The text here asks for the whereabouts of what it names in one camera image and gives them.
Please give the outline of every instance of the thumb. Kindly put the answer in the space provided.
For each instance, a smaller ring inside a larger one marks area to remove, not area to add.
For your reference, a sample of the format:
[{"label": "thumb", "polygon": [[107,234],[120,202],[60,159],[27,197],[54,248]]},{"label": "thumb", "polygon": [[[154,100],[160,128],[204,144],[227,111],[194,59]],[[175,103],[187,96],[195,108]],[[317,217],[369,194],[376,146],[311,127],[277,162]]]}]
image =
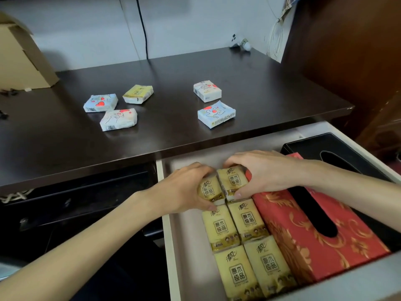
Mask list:
[{"label": "thumb", "polygon": [[247,183],[244,187],[241,187],[235,192],[235,199],[247,199],[253,196],[255,193],[262,192],[263,190],[259,190],[256,180],[251,179],[249,183]]},{"label": "thumb", "polygon": [[195,204],[195,208],[200,209],[200,210],[208,210],[208,211],[214,211],[217,209],[215,204],[213,204],[212,202],[207,201],[201,197],[198,197],[198,200]]}]

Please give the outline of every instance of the open drawer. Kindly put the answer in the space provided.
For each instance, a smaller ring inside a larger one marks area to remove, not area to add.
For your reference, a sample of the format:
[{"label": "open drawer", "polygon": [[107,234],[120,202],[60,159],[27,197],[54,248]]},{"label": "open drawer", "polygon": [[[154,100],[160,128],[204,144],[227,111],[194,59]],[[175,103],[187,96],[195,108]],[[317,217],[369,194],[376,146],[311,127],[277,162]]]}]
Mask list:
[{"label": "open drawer", "polygon": [[[158,180],[195,161],[220,168],[235,152],[280,151],[284,143],[327,132],[332,132],[394,182],[401,183],[400,175],[325,121],[159,160]],[[201,211],[193,209],[164,216],[163,230],[171,300],[226,300]],[[276,299],[380,300],[401,291],[400,283],[401,252],[398,252]]]}]

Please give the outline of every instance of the person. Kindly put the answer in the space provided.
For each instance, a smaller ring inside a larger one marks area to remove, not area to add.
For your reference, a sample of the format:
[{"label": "person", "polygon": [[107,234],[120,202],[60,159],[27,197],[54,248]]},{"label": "person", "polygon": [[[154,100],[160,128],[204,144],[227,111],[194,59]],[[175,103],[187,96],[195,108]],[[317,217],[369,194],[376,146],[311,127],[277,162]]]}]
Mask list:
[{"label": "person", "polygon": [[[274,151],[236,153],[223,167],[235,164],[252,173],[252,180],[236,192],[237,199],[307,186],[401,232],[401,187],[397,184]],[[215,210],[216,206],[197,195],[201,179],[213,171],[196,162],[134,193],[105,217],[1,282],[0,300],[70,300],[113,253],[150,221],[188,209]]]}]

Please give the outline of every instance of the desk surface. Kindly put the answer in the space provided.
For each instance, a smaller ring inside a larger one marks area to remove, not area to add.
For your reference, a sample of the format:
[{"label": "desk surface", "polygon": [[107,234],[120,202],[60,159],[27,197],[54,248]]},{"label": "desk surface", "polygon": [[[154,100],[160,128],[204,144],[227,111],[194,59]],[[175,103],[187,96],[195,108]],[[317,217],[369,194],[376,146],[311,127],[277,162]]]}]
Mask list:
[{"label": "desk surface", "polygon": [[[252,50],[220,48],[190,54],[72,70],[50,89],[0,96],[0,194],[84,177],[275,131],[330,120],[352,105]],[[212,130],[197,119],[211,105],[193,84],[211,80],[221,101],[237,110]],[[122,95],[152,85],[142,105]],[[102,132],[104,113],[85,113],[90,95],[115,93],[116,109],[134,107],[132,128]]]}]

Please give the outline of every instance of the hand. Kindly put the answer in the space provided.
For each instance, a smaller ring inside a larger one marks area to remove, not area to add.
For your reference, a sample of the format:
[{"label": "hand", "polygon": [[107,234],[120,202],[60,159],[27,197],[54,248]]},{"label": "hand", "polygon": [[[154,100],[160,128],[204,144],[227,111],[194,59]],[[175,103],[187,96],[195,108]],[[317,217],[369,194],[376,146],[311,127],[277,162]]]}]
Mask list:
[{"label": "hand", "polygon": [[234,154],[226,160],[223,168],[235,164],[243,165],[252,173],[251,181],[234,195],[237,199],[243,199],[259,192],[278,191],[304,185],[305,178],[311,174],[309,168],[313,162],[318,161],[287,157],[276,151],[256,150]]},{"label": "hand", "polygon": [[174,171],[153,187],[140,191],[140,196],[151,200],[161,208],[161,214],[184,212],[188,209],[216,210],[210,201],[202,199],[197,194],[197,187],[202,178],[212,173],[214,169],[194,162],[189,166]]}]

